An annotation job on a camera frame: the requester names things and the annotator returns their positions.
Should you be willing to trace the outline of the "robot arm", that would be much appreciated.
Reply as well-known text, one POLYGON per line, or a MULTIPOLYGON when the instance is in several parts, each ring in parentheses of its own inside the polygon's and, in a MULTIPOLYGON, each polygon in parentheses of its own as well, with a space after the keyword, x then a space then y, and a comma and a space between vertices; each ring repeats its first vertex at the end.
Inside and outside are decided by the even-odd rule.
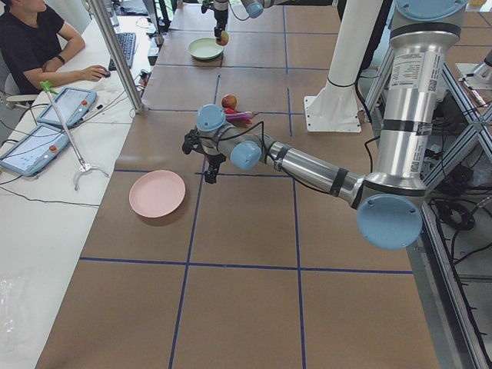
MULTIPOLYGON (((329 6, 336 5, 337 1, 281 1, 281 0, 244 0, 240 1, 247 13, 246 18, 240 18, 240 21, 246 21, 249 18, 258 18, 265 9, 276 5, 293 5, 293 6, 329 6)), ((216 25, 214 27, 214 37, 218 45, 228 43, 228 33, 226 31, 229 15, 229 1, 203 1, 201 3, 201 13, 205 14, 208 10, 213 11, 216 25)))
POLYGON ((240 131, 227 121, 222 108, 205 105, 182 149, 204 155, 206 181, 215 183, 225 161, 244 171, 262 162, 307 188, 345 200, 356 210, 359 232, 370 243, 385 249, 411 245, 423 224, 426 187, 420 173, 438 80, 447 51, 460 37, 467 4, 397 1, 394 6, 391 79, 378 152, 370 157, 368 175, 356 175, 276 141, 264 133, 262 123, 240 131))

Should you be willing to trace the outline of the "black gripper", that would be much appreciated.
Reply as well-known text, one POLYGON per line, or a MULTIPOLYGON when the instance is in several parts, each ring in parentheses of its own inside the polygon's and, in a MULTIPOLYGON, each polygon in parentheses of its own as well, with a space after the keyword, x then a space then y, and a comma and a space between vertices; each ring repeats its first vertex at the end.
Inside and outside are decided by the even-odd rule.
POLYGON ((214 10, 214 19, 216 26, 214 27, 215 41, 221 40, 221 31, 224 31, 228 23, 228 10, 214 10))
POLYGON ((208 169, 204 172, 204 180, 208 184, 215 184, 218 170, 221 164, 227 161, 227 157, 213 148, 206 148, 205 154, 208 161, 208 169))

